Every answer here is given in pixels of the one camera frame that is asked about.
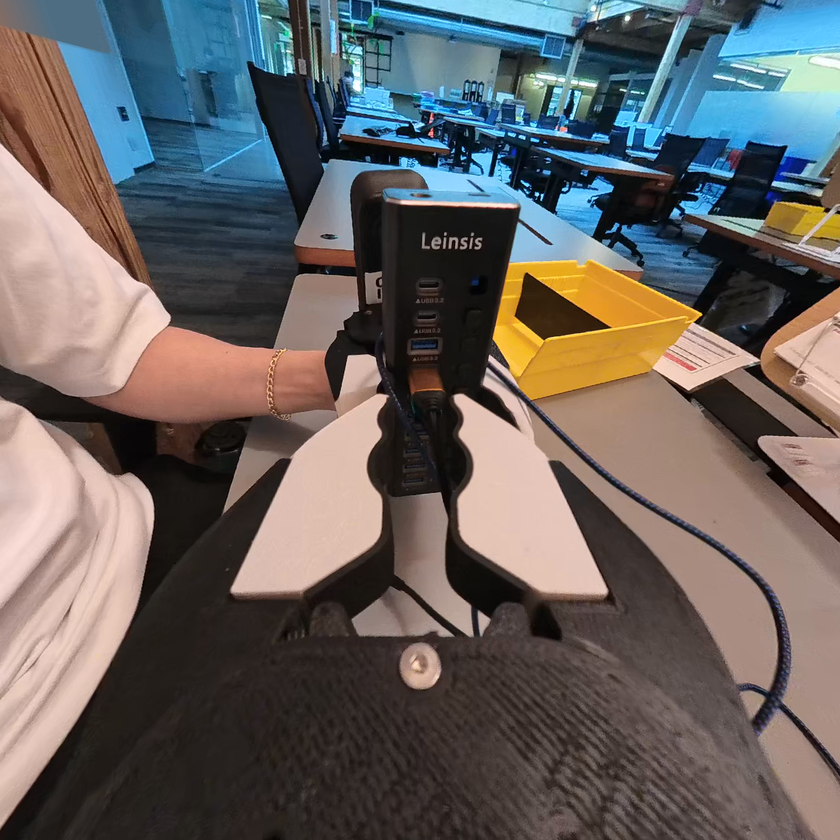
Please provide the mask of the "black multiport usb hub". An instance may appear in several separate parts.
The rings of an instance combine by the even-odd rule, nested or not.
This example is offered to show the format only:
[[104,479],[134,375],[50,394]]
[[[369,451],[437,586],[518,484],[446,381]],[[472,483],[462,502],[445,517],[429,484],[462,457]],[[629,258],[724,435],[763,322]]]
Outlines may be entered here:
[[382,207],[383,329],[375,344],[388,395],[393,497],[457,485],[451,400],[511,415],[484,386],[520,214],[499,192],[387,188]]

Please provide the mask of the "group of black office chairs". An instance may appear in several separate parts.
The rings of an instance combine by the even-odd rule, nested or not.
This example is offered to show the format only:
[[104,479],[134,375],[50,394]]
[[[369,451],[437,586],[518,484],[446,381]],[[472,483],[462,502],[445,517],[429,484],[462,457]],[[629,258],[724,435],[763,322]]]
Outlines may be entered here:
[[[656,226],[658,229],[672,225],[681,230],[681,224],[673,220],[671,214],[674,210],[682,207],[684,203],[696,201],[696,188],[698,185],[708,182],[721,183],[724,186],[723,193],[712,208],[713,214],[730,216],[756,214],[767,203],[767,195],[770,193],[785,155],[785,147],[748,142],[745,150],[741,151],[734,170],[726,173],[712,167],[712,163],[718,159],[719,154],[708,154],[709,148],[713,144],[717,144],[719,151],[724,151],[727,146],[726,141],[719,142],[718,139],[714,138],[695,138],[667,133],[656,155],[648,159],[644,156],[630,156],[627,147],[627,128],[615,129],[610,133],[607,143],[602,144],[593,143],[592,138],[585,137],[581,138],[581,143],[576,143],[577,135],[563,133],[560,140],[565,145],[559,146],[549,140],[545,129],[534,129],[523,125],[514,127],[535,130],[542,142],[552,148],[606,154],[620,161],[673,173],[676,184],[666,197],[657,221],[653,224],[636,225]],[[505,143],[513,149],[513,159],[510,164],[510,185],[512,186],[512,170],[517,160],[518,151],[511,144],[506,141]],[[540,199],[541,193],[538,191],[536,181],[528,180],[523,175],[518,188],[521,185],[525,185],[526,192],[529,195],[537,196]],[[596,196],[592,203],[593,206],[601,211],[601,205],[607,194]]]

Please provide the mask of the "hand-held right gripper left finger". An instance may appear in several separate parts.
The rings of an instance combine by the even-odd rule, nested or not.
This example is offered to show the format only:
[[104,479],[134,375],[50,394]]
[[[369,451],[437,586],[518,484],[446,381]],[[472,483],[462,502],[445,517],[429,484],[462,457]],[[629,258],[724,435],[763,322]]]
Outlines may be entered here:
[[335,603],[354,617],[390,587],[387,403],[373,395],[290,459],[231,586],[235,600]]

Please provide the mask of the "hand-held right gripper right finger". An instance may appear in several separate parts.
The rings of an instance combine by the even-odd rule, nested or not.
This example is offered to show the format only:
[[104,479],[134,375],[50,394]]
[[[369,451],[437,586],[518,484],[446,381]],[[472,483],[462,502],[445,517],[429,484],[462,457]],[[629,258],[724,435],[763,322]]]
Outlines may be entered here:
[[451,490],[448,582],[479,613],[503,603],[530,615],[560,603],[604,603],[606,581],[552,464],[514,423],[466,394],[451,399],[464,469]]

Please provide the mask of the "white sheet red label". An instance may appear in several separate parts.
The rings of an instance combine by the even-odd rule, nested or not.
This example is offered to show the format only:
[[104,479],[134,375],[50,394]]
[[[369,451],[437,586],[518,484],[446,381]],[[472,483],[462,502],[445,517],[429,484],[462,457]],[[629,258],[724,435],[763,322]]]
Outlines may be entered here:
[[690,394],[759,362],[736,344],[692,323],[656,362],[654,371]]

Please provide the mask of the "long wooden table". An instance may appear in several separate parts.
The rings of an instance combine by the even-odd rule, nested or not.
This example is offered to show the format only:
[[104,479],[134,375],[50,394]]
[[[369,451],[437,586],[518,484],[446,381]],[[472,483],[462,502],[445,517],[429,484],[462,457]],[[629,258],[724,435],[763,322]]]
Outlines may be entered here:
[[556,212],[561,194],[575,183],[592,184],[602,178],[612,185],[601,205],[601,215],[593,238],[608,248],[622,245],[639,265],[644,258],[625,229],[657,221],[666,197],[676,185],[668,171],[620,161],[606,154],[560,150],[542,142],[535,130],[503,124],[504,141],[514,146],[517,160],[512,170],[512,186],[518,188],[522,176],[536,181],[540,204]]

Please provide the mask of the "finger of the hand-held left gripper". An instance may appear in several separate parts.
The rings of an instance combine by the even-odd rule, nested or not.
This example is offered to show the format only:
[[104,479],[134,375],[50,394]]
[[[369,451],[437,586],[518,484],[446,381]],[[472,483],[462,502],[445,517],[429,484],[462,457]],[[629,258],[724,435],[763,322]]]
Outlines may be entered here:
[[371,399],[379,392],[382,377],[376,358],[370,354],[351,354],[347,357],[335,409],[339,417]]
[[486,368],[486,390],[493,393],[512,417],[512,422],[526,438],[534,438],[528,406],[508,385],[518,388],[512,374],[497,361],[489,361]]

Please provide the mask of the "wooden post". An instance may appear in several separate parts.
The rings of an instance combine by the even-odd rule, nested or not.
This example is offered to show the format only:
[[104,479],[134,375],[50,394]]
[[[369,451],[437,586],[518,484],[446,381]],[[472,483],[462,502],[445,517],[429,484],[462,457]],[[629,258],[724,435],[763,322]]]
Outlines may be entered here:
[[131,277],[152,286],[57,42],[6,26],[1,141]]

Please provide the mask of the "black mesh office chair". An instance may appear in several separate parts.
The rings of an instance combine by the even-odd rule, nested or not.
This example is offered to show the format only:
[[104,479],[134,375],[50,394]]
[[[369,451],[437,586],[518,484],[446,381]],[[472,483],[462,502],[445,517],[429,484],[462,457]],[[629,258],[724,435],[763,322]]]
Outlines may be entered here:
[[302,224],[324,174],[310,106],[294,77],[282,77],[247,63],[259,116]]

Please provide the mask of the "person's left forearm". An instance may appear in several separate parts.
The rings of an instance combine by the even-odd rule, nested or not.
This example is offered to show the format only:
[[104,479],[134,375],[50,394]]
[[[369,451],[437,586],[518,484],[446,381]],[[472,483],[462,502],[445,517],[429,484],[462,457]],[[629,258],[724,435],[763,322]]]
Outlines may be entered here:
[[276,370],[282,354],[167,328],[142,352],[121,388],[86,400],[116,413],[173,423],[266,416],[270,403],[281,413]]

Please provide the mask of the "black bin divider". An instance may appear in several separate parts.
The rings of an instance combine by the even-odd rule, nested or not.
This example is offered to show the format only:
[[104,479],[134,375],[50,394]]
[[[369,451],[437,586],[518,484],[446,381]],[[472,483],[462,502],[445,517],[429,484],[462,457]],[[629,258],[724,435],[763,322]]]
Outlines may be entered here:
[[541,340],[609,329],[609,325],[526,273],[515,318]]

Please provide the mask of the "person's left hand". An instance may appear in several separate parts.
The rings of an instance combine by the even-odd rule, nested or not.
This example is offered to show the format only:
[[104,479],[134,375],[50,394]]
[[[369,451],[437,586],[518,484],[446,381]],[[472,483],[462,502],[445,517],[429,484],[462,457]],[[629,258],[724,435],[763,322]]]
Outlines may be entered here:
[[326,350],[290,350],[283,353],[276,367],[280,412],[283,414],[335,409],[327,372]]

